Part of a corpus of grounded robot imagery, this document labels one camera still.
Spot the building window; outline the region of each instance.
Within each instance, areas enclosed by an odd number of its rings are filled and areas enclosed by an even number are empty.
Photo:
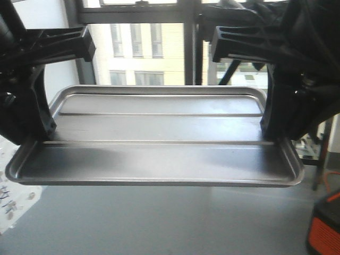
[[[164,85],[163,72],[135,72],[137,86],[162,86]]]
[[[126,75],[124,71],[110,71],[111,85],[126,85]]]
[[[150,24],[151,27],[151,43],[152,43],[152,56],[162,57],[162,25],[159,23]]]
[[[251,75],[251,74],[245,74],[244,77],[247,81],[254,81],[255,80],[254,75]]]
[[[121,26],[119,24],[111,25],[113,55],[115,57],[123,57],[123,43],[121,35]]]
[[[140,24],[131,24],[132,54],[134,57],[142,57],[142,35]]]

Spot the metal tray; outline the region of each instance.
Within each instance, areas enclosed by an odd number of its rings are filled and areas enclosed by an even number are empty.
[[[291,142],[262,140],[265,102],[247,87],[69,87],[51,105],[54,140],[29,138],[6,174],[29,185],[298,184]]]

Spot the white wall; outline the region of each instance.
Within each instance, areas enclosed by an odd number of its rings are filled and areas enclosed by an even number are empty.
[[[69,26],[62,0],[25,0],[14,6],[28,29]],[[74,60],[46,65],[45,89],[49,102],[58,91],[75,84],[79,84],[79,78]]]

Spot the gray floor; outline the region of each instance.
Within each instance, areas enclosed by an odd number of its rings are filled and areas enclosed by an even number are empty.
[[[304,255],[313,168],[292,188],[50,186],[1,255]]]

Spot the black mount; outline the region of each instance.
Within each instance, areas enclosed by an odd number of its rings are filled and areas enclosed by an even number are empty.
[[[11,0],[0,1],[0,134],[21,144],[52,138],[56,124],[44,87],[45,64],[95,52],[87,28],[25,29]]]
[[[266,139],[296,140],[340,112],[339,13],[339,0],[290,0],[279,25],[216,28],[213,61],[268,64]]]

